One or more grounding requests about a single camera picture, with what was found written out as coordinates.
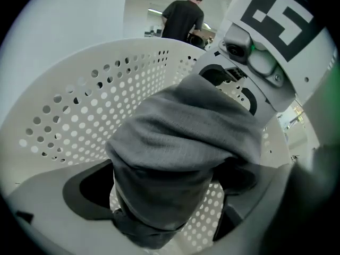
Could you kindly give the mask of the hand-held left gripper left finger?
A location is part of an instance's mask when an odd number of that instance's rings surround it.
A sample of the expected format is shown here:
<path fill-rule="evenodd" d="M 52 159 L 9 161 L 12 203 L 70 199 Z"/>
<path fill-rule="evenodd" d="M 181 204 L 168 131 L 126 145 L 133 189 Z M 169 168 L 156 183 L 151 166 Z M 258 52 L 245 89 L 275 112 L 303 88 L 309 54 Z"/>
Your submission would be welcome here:
<path fill-rule="evenodd" d="M 33 176 L 13 191 L 16 213 L 44 235 L 106 235 L 115 232 L 109 195 L 114 185 L 110 160 L 92 161 Z"/>

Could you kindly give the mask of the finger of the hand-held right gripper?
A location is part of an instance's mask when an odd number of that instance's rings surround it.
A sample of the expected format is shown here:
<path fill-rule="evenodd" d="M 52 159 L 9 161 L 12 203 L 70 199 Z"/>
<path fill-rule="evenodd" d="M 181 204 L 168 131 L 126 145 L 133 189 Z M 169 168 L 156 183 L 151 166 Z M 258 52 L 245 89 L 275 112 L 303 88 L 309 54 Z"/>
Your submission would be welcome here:
<path fill-rule="evenodd" d="M 213 48 L 200 56 L 193 66 L 192 73 L 202 76 L 215 87 L 223 82 L 238 82 L 247 78 L 247 74 L 218 48 Z"/>
<path fill-rule="evenodd" d="M 241 93 L 249 101 L 249 112 L 260 125 L 267 125 L 277 112 L 261 90 L 258 87 L 251 87 L 250 89 L 243 87 Z"/>

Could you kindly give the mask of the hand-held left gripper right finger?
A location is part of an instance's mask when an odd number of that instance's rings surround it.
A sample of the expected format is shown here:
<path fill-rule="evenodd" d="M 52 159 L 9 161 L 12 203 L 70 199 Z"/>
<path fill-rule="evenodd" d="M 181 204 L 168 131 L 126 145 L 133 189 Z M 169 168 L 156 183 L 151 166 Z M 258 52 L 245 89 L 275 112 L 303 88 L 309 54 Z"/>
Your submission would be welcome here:
<path fill-rule="evenodd" d="M 283 195 L 291 164 L 278 168 L 257 164 L 220 165 L 213 183 L 223 190 L 223 205 L 212 240 L 240 234 L 246 241 L 262 238 Z"/>

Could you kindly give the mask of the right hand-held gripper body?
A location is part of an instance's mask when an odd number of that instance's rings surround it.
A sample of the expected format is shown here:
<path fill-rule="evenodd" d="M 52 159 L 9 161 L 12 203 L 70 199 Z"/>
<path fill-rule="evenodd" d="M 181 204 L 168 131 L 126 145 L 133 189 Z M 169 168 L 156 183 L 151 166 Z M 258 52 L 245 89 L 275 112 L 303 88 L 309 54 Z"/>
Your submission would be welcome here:
<path fill-rule="evenodd" d="M 219 50 L 275 111 L 306 102 L 326 78 L 335 43 L 307 0 L 238 0 Z"/>

